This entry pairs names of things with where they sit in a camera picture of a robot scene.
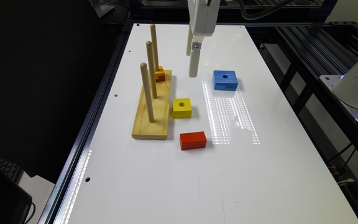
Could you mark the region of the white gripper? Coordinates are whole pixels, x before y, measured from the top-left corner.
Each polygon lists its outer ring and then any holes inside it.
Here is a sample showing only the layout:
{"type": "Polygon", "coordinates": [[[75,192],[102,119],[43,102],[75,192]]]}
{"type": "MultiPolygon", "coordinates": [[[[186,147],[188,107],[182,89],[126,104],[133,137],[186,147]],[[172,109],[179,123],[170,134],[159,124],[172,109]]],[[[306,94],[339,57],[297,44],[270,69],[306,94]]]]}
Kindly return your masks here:
{"type": "Polygon", "coordinates": [[[211,37],[216,27],[220,0],[187,0],[190,14],[186,55],[190,57],[189,77],[198,73],[202,42],[194,42],[193,35],[211,37]]]}

